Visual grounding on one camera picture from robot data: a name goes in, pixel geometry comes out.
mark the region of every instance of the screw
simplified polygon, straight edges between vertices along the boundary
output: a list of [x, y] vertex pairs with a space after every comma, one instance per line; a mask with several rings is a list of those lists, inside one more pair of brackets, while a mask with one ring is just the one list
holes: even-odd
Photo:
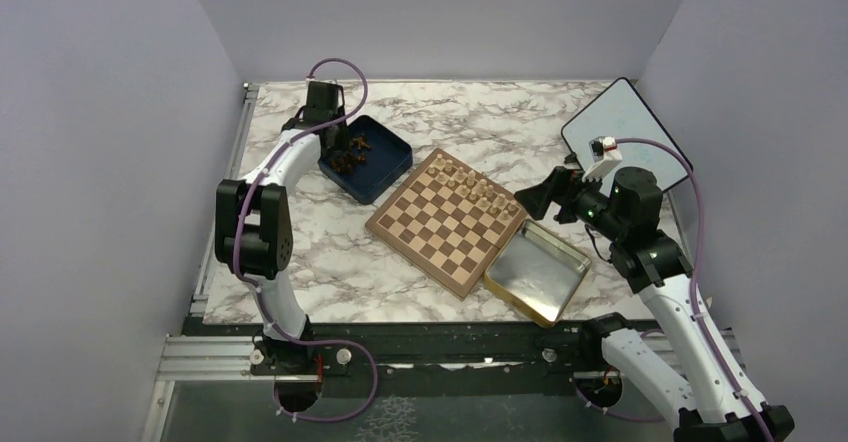
[[338, 352], [336, 352], [336, 362], [341, 365], [347, 365], [352, 357], [353, 354], [350, 353], [349, 349], [340, 349]]
[[545, 349], [542, 351], [542, 358], [545, 359], [545, 362], [554, 362], [556, 361], [556, 351], [554, 349]]

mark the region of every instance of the gray wall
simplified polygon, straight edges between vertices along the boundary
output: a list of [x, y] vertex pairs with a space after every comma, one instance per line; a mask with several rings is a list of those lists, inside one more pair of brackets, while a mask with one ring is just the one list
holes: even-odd
[[239, 79], [197, 0], [0, 0], [0, 27], [0, 440], [136, 440]]
[[371, 77], [638, 77], [680, 1], [200, 0], [251, 81], [330, 55]]
[[703, 186], [703, 290], [792, 440], [845, 440], [846, 87], [848, 0], [685, 0], [639, 84]]

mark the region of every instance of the marble table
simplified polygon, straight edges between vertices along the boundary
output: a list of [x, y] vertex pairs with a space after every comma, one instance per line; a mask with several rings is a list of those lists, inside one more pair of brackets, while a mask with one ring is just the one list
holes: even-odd
[[[415, 163], [436, 147], [485, 173], [507, 190], [541, 182], [568, 149], [560, 127], [608, 85], [598, 81], [369, 83], [362, 114], [388, 126], [412, 145]], [[362, 95], [343, 82], [348, 107]], [[304, 100], [304, 82], [270, 83], [259, 92], [241, 175], [267, 155], [280, 127]], [[457, 322], [526, 320], [483, 287], [459, 300], [365, 230], [365, 221], [400, 181], [372, 205], [360, 205], [317, 166], [289, 192], [294, 254], [289, 272], [298, 302], [313, 322]], [[586, 319], [611, 311], [653, 318], [627, 283], [594, 253], [583, 224], [558, 225], [553, 206], [542, 224], [578, 246], [593, 266], [563, 313]], [[660, 226], [679, 240], [666, 203]], [[600, 244], [607, 253], [607, 244]], [[214, 262], [204, 322], [259, 323], [247, 289]]]

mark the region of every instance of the gray backdrop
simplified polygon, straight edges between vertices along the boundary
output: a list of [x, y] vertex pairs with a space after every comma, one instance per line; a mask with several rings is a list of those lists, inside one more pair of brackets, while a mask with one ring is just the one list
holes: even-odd
[[200, 0], [250, 81], [328, 55], [371, 77], [638, 77], [680, 1]]
[[703, 186], [704, 292], [791, 440], [845, 440], [846, 87], [848, 0], [685, 0], [639, 84]]
[[240, 86], [197, 0], [0, 0], [0, 440], [137, 440]]

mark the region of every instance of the metal tray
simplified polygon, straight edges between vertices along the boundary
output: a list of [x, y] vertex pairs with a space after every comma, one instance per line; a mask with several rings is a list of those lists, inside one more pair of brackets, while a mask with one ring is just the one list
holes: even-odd
[[556, 324], [592, 259], [532, 220], [524, 221], [483, 280], [496, 296], [542, 327]]

